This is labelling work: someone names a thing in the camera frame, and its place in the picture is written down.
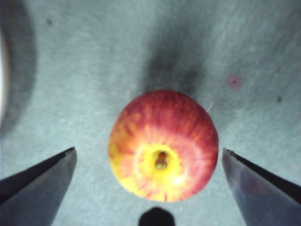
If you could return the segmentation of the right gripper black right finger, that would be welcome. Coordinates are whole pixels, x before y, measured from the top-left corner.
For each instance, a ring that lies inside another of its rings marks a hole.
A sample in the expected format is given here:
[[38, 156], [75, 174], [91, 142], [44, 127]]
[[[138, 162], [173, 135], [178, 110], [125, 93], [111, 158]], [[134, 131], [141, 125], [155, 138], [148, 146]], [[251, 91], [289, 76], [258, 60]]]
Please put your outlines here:
[[301, 187], [224, 148], [222, 165], [248, 226], [299, 226]]

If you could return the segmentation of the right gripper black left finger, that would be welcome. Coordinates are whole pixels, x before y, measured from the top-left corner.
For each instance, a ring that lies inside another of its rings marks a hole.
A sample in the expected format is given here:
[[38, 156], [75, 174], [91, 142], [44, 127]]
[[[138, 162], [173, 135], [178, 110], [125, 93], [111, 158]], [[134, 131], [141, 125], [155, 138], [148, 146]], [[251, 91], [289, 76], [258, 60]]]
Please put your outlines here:
[[77, 163], [74, 147], [0, 181], [2, 226], [50, 226]]

